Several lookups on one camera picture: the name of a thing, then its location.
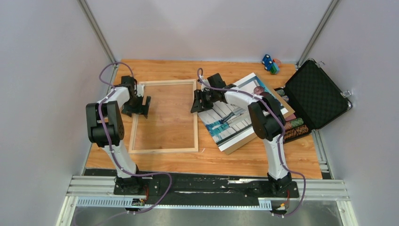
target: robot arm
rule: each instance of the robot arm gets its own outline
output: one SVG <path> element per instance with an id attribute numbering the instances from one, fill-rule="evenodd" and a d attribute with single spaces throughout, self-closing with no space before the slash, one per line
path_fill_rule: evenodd
<path id="1" fill-rule="evenodd" d="M 278 152 L 278 138 L 281 135 L 281 127 L 276 120 L 267 112 L 264 105 L 245 94 L 234 92 L 239 88 L 234 85 L 226 86 L 226 83 L 222 80 L 220 74 L 215 74 L 207 79 L 207 82 L 211 87 L 224 88 L 231 91 L 218 91 L 202 87 L 201 90 L 194 91 L 194 103 L 191 112 L 202 112 L 210 110 L 213 107 L 213 103 L 216 101 L 222 101 L 232 105 L 236 105 L 242 109 L 248 109 L 249 116 L 252 122 L 252 127 L 256 135 L 263 140 L 267 159 L 269 163 L 268 177 L 269 181 L 274 183 L 276 191 L 285 189 L 291 181 L 291 174 L 283 167 L 282 163 L 286 165 L 284 151 L 281 146 L 281 157 L 282 163 L 279 159 Z M 280 119 L 284 125 L 285 120 L 280 111 L 279 103 L 275 100 L 272 95 L 259 96 L 264 102 L 271 108 L 273 113 Z"/>
<path id="2" fill-rule="evenodd" d="M 123 172 L 123 170 L 132 174 L 136 174 L 137 171 L 137 166 L 131 160 L 123 143 L 125 129 L 120 112 L 129 116 L 132 116 L 133 113 L 147 116 L 151 97 L 147 97 L 145 105 L 142 105 L 143 93 L 143 85 L 136 85 L 136 80 L 131 76 L 123 76 L 122 83 L 115 86 L 112 96 L 105 97 L 96 103 L 86 106 L 89 140 L 107 152 L 116 166 L 119 178 L 131 177 L 129 174 Z M 102 101 L 104 101 L 102 104 L 103 116 L 104 119 L 108 119 L 105 124 L 111 137 L 112 151 L 98 112 L 99 103 Z"/>

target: wooden table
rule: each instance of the wooden table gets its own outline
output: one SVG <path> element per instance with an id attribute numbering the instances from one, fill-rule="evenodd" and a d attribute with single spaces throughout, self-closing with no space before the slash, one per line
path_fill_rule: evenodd
<path id="1" fill-rule="evenodd" d="M 234 83 L 254 72 L 274 88 L 283 86 L 295 73 L 294 65 L 282 65 L 278 75 L 271 75 L 261 63 L 233 63 L 209 61 L 123 60 L 138 81 L 196 79 L 197 69 L 204 69 L 208 77 L 220 73 L 227 84 Z M 130 75 L 128 68 L 120 65 L 114 84 L 121 76 Z M 122 115 L 125 126 L 124 142 L 129 145 L 132 118 Z M 167 171 L 219 175 L 266 176 L 268 162 L 262 140 L 255 138 L 230 155 L 220 152 L 204 124 L 198 118 L 199 152 L 166 154 L 132 154 L 131 158 L 143 171 Z M 312 137 L 306 136 L 284 145 L 287 165 L 307 178 L 321 179 L 319 162 Z M 93 144 L 86 168 L 114 169 L 108 155 Z"/>

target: black carrying case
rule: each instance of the black carrying case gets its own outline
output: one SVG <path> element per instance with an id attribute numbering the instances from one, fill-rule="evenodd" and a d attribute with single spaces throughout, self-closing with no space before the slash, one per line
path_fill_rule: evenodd
<path id="1" fill-rule="evenodd" d="M 352 103 L 313 59 L 307 60 L 284 87 L 276 90 L 279 89 L 288 96 L 288 104 L 295 110 L 295 116 L 302 118 L 309 128 L 306 133 L 286 138 L 284 143 L 307 136 L 352 108 Z"/>

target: aluminum frame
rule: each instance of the aluminum frame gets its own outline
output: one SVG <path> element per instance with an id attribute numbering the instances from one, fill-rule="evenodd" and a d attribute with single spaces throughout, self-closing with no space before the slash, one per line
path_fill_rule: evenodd
<path id="1" fill-rule="evenodd" d="M 76 207 L 132 207 L 132 199 L 145 198 L 143 195 L 114 195 L 115 177 L 73 176 L 64 204 L 58 217 L 57 226 L 69 226 Z M 242 178 L 229 183 L 244 184 L 267 179 Z M 298 184 L 299 194 L 303 191 L 303 180 L 293 179 Z M 193 206 L 193 205 L 159 205 L 158 209 L 187 210 L 270 210 L 271 201 L 283 201 L 285 198 L 258 198 L 258 206 Z M 343 180 L 306 180 L 306 201 L 336 201 L 344 226 L 356 226 L 351 201 Z"/>
<path id="2" fill-rule="evenodd" d="M 331 0 L 330 5 L 327 7 L 326 12 L 324 13 L 323 17 L 321 18 L 319 25 L 316 27 L 316 30 L 314 31 L 311 39 L 309 40 L 308 44 L 305 47 L 305 50 L 303 51 L 301 57 L 299 58 L 297 62 L 297 66 L 300 67 L 302 64 L 306 61 L 314 43 L 316 43 L 317 38 L 323 31 L 324 26 L 328 22 L 328 19 L 331 17 L 332 13 L 334 12 L 336 6 L 341 0 Z"/>

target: black motor joint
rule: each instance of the black motor joint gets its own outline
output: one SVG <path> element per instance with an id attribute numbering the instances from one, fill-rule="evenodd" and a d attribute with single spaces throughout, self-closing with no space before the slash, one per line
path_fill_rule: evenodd
<path id="1" fill-rule="evenodd" d="M 217 89 L 230 89 L 235 87 L 235 85 L 226 85 L 226 82 L 222 80 L 219 73 L 214 74 L 207 78 L 209 85 Z M 224 93 L 226 91 L 214 90 L 209 88 L 204 88 L 204 90 L 197 89 L 194 91 L 194 102 L 192 104 L 191 113 L 203 112 L 213 108 L 213 103 L 216 101 L 226 102 Z"/>

